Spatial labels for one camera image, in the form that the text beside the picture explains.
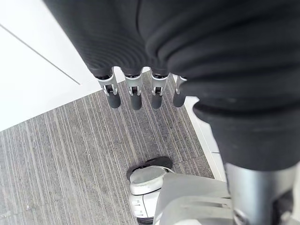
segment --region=black shoe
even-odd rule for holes
[[[137,169],[143,169],[143,168],[146,168],[146,167],[151,166],[151,165],[158,165],[158,166],[163,166],[163,167],[172,169],[173,162],[167,156],[161,156],[161,157],[149,159],[148,161],[146,161],[145,163],[143,163],[143,164],[141,164],[139,166],[132,166],[132,167],[130,167],[127,170],[127,173],[126,173],[127,180],[130,180],[130,176],[131,176],[131,174],[135,170],[137,170]]]

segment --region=black fabric sleeve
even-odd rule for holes
[[[146,52],[188,79],[182,91],[199,97],[194,112],[210,123],[223,161],[262,171],[299,162],[300,1],[169,7],[142,1]]]

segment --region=carpet floor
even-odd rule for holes
[[[174,80],[158,110],[143,83],[139,111],[121,82],[118,109],[99,91],[0,132],[0,225],[135,225],[126,170],[158,156],[213,178]]]

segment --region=black rubber fingertip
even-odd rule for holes
[[[180,93],[180,94],[177,94],[177,92],[174,93],[173,105],[175,107],[177,107],[177,108],[182,107],[185,100],[186,100],[186,96],[183,93]]]
[[[142,95],[134,94],[130,96],[130,101],[134,110],[139,110],[142,107]]]
[[[109,96],[107,96],[108,104],[111,108],[116,109],[121,105],[121,98],[119,93],[114,95],[112,92],[109,93]]]
[[[152,95],[151,106],[153,109],[159,109],[161,107],[161,103],[163,101],[163,97],[159,94]]]

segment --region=floor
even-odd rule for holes
[[[139,111],[122,82],[119,109],[100,91],[0,132],[0,225],[135,225],[126,170],[157,156],[212,178],[185,108],[172,105],[174,80],[158,110],[149,73],[143,83]]]

